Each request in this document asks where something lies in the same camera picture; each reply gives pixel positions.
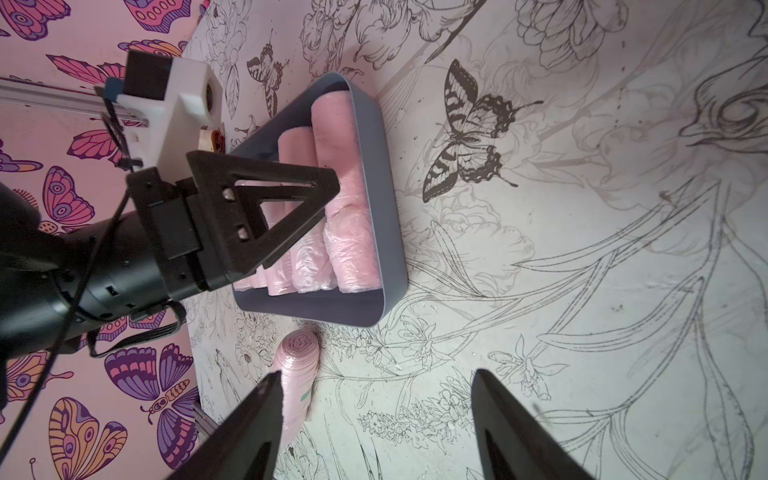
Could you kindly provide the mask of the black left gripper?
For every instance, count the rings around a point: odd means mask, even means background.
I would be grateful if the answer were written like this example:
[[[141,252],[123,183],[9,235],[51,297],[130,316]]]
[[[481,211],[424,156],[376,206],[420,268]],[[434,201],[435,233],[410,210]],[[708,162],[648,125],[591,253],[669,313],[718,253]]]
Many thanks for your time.
[[[128,177],[134,211],[55,236],[1,189],[1,356],[53,347],[124,316],[158,312],[274,265],[340,192],[332,169],[192,151],[192,178]]]

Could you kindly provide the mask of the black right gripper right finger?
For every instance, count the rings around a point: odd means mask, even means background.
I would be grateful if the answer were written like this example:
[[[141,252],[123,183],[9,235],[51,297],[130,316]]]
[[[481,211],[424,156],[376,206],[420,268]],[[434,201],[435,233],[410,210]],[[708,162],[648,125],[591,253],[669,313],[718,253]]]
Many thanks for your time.
[[[592,478],[486,369],[472,380],[471,409],[486,479]]]

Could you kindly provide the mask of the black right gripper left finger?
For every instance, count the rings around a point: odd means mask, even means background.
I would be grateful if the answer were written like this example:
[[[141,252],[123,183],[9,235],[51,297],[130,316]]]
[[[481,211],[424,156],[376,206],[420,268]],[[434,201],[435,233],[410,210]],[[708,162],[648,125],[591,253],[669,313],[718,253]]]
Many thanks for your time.
[[[172,479],[271,479],[282,434],[279,371],[266,375]]]

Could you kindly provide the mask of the pink trash bag roll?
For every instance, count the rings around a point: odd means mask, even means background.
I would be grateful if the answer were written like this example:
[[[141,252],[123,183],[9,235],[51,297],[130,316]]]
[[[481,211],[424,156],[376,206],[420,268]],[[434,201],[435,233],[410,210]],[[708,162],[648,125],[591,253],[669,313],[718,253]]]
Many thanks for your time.
[[[280,373],[283,390],[281,448],[288,447],[303,427],[319,360],[318,337],[308,329],[289,333],[277,347],[272,371]]]
[[[285,216],[284,202],[266,202],[262,205],[269,228],[274,227]],[[292,264],[289,253],[285,253],[271,267],[265,269],[267,291],[270,296],[296,293],[292,281]]]
[[[318,167],[314,133],[311,127],[297,127],[278,139],[279,161],[285,164]],[[324,239],[324,212],[318,223],[290,249],[292,284],[298,293],[330,291],[337,280]]]
[[[267,285],[268,282],[266,280],[264,268],[259,266],[253,275],[236,281],[233,284],[233,288],[235,291],[248,291],[253,289],[266,288]]]
[[[335,91],[311,107],[318,165],[336,173],[339,193],[325,207],[324,242],[341,292],[382,286],[351,93]]]

